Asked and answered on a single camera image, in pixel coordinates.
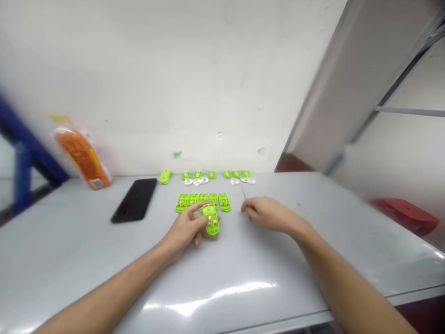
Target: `orange package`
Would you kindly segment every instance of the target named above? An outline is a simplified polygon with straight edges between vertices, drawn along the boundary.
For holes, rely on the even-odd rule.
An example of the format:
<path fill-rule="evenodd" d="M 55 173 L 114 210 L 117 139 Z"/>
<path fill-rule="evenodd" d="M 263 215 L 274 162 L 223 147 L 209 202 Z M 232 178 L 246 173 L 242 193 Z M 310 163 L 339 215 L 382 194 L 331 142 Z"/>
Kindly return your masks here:
<path fill-rule="evenodd" d="M 57 128 L 54 130 L 54 139 L 91 189 L 98 190 L 111 184 L 106 168 L 100 163 L 91 143 L 81 132 L 71 127 Z"/>

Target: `white table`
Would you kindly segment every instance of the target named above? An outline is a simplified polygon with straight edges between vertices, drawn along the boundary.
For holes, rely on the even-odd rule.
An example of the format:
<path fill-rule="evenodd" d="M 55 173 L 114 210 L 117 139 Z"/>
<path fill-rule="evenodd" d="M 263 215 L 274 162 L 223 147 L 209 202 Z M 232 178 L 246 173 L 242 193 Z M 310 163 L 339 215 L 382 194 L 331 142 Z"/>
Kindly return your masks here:
<path fill-rule="evenodd" d="M 297 209 L 390 301 L 445 294 L 444 254 L 319 173 L 255 175 L 246 196 Z M 239 212 L 241 186 L 221 175 L 200 187 L 157 185 L 146 217 L 110 218 L 132 182 L 97 192 L 72 179 L 0 228 L 0 333 L 28 333 L 155 245 L 180 193 L 227 193 L 218 240 L 190 249 L 148 288 L 115 333 L 263 333 L 332 319 L 296 244 Z"/>

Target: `smartphone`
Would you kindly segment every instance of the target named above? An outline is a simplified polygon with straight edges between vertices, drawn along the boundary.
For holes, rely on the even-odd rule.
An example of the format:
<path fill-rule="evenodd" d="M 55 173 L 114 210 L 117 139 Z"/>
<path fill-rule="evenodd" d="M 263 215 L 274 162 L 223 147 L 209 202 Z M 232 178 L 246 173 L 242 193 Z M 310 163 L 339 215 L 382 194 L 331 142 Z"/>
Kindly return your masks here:
<path fill-rule="evenodd" d="M 111 222 L 116 224 L 144 219 L 157 182 L 157 179 L 140 179 L 133 182 L 111 217 Z"/>

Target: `red object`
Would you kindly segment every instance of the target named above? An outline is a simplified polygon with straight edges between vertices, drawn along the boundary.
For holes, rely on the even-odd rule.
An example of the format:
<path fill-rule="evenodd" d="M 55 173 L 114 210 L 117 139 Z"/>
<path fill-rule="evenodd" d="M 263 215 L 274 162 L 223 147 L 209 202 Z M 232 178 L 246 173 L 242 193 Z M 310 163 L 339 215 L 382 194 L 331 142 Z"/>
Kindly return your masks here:
<path fill-rule="evenodd" d="M 439 220 L 404 199 L 373 199 L 371 205 L 418 237 L 431 233 Z"/>

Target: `floor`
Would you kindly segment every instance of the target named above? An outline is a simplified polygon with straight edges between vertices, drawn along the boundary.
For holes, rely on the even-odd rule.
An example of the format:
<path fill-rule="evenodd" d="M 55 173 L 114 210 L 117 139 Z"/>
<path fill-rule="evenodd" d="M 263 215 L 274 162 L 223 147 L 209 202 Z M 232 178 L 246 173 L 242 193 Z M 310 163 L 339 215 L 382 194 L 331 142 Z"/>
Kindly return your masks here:
<path fill-rule="evenodd" d="M 275 168 L 275 173 L 282 172 L 311 172 L 314 169 L 305 164 L 303 161 L 295 157 L 293 154 L 283 153 L 278 160 L 277 167 Z"/>
<path fill-rule="evenodd" d="M 292 154 L 283 153 L 275 168 L 276 173 L 309 172 L 314 169 Z M 397 306 L 396 309 L 419 334 L 445 333 L 445 295 Z M 334 324 L 311 328 L 310 333 L 338 333 Z"/>

